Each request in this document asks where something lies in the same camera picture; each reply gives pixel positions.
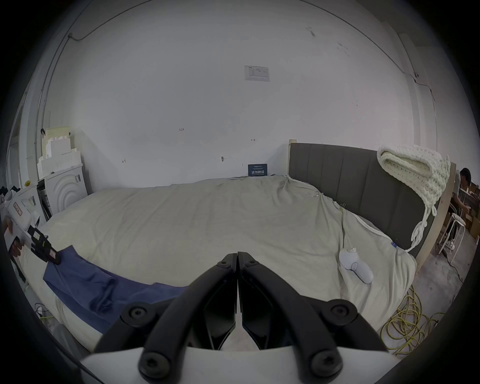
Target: white fabric shaver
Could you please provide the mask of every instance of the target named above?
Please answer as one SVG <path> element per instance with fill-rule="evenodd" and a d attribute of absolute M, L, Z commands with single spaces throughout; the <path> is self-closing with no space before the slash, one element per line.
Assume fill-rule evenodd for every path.
<path fill-rule="evenodd" d="M 366 262 L 364 262 L 359 254 L 357 253 L 357 248 L 352 249 L 342 249 L 338 256 L 340 259 L 340 264 L 345 269 L 355 272 L 355 274 L 363 281 L 365 284 L 370 284 L 373 280 L 373 272 Z"/>

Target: blue sign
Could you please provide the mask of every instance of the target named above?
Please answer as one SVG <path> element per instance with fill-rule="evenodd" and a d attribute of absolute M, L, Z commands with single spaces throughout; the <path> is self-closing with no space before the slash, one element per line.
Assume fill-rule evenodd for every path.
<path fill-rule="evenodd" d="M 267 176 L 267 164 L 249 164 L 249 176 Z"/>

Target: headboard panel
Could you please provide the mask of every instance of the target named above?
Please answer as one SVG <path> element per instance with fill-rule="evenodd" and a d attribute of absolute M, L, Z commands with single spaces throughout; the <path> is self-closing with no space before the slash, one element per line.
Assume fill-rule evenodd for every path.
<path fill-rule="evenodd" d="M 424 205 L 407 185 L 386 173 L 370 149 L 326 144 L 290 144 L 288 174 L 315 186 L 349 211 L 371 221 L 401 248 L 411 245 L 411 233 L 422 220 Z M 432 225 L 433 216 L 419 245 L 417 256 Z"/>

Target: light gray bedsheet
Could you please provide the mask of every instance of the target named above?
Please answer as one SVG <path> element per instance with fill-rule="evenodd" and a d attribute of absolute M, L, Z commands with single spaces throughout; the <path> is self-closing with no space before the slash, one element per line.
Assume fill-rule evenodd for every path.
<path fill-rule="evenodd" d="M 226 254 L 248 252 L 301 295 L 351 301 L 375 329 L 397 308 L 416 268 L 415 259 L 385 235 L 315 187 L 284 176 L 102 190 L 41 230 L 56 249 L 73 244 L 88 261 L 147 284 L 184 286 Z M 368 263 L 371 284 L 339 265 L 344 247 L 356 247 Z M 21 266 L 52 314 L 92 350 L 100 333 L 48 288 L 45 263 L 26 250 Z"/>

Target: bed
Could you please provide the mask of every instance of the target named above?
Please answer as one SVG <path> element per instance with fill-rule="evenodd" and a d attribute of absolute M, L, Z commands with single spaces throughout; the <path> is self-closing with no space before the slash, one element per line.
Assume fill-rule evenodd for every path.
<path fill-rule="evenodd" d="M 40 230 L 57 249 L 72 244 L 86 260 L 146 284 L 184 286 L 226 254 L 248 252 L 301 295 L 347 299 L 379 329 L 413 281 L 416 253 L 403 250 L 409 245 L 404 226 L 418 222 L 423 206 L 376 169 L 374 151 L 364 151 L 294 143 L 290 177 L 102 190 Z M 339 266 L 344 247 L 356 247 L 369 264 L 370 285 Z M 44 305 L 92 351 L 101 334 L 46 285 L 46 264 L 24 250 L 20 265 Z"/>

